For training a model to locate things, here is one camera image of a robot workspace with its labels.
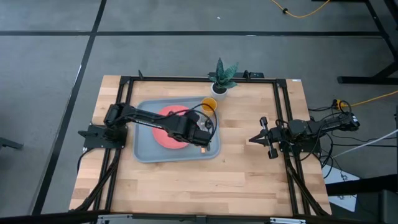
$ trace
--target green leaves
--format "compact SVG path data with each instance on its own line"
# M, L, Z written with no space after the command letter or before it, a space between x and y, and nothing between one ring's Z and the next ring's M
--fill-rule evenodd
M212 82L217 82L216 77L209 77L209 79L210 79L210 81L212 81Z
M221 83L227 83L230 79L232 79L238 69L238 63L232 65L227 68L223 75L220 75Z
M217 61L216 74L214 77L209 76L209 79L214 82L218 88L235 87L237 84L235 82L231 82L230 80L234 77L237 69L238 63L224 70L223 61L221 58L219 58Z
M218 58L217 68L216 68L216 79L219 80L220 76L224 74L224 65L221 58Z
M233 88L236 87L238 84L236 82L228 82L223 85L224 88Z

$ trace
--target small orange object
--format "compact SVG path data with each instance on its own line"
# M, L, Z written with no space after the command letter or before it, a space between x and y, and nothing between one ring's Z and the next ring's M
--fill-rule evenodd
M202 105L202 111L207 115L207 116L211 116L213 115L213 111L215 111L217 109L217 101L213 98L207 97L204 98L201 103L205 103L207 105Z

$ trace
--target black table leg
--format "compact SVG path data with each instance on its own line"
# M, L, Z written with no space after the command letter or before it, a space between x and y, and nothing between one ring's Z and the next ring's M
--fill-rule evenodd
M388 78L396 71L398 71L398 62L392 62L372 77L337 77L337 81L345 84L398 85L398 78Z
M396 21L398 30L398 6L396 2L394 0L384 0L384 3L386 4L388 10L390 10L390 13L394 20Z
M11 147L11 148L14 148L14 149L22 149L22 147L24 145L16 143L14 141L10 141L10 140L5 139L5 138L0 138L0 149L1 149L2 146Z
M326 190L329 196L354 195L358 193L380 192L382 190L396 192L397 174L326 184Z

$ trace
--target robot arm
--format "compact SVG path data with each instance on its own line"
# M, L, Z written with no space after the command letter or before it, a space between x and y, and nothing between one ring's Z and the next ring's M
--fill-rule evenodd
M170 114L163 116L137 109L125 103L111 105L106 113L104 124L107 129L124 127L128 122L143 124L153 128L163 129L168 137L179 142L187 142L196 146L206 147L212 133L203 131L197 125L199 115L193 110L186 110L183 115Z
M272 147L273 142L288 141L294 144L305 144L333 130L356 131L360 125L355 115L350 112L321 121L294 119L285 123L287 123L287 127L277 126L268 130L267 118L262 117L260 119L260 125L262 126L260 134L249 139L249 142L269 146L269 158L274 159L278 155L277 151Z

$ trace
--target gray tray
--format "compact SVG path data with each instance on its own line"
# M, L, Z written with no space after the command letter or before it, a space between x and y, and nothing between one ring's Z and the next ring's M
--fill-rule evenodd
M141 102L136 108L158 113L162 108L170 105L183 105L187 108L192 108L200 104L204 98L205 96L146 100ZM221 141L218 127L213 139L210 142L210 150L206 151L205 153L201 153L200 147L194 146L193 144L189 144L182 149L167 149L166 147L163 147L157 143L152 134L152 127L138 124L136 124L136 131L134 132L134 144L132 147L134 157L140 162L170 162L212 159L216 157L218 153L220 153L220 149Z

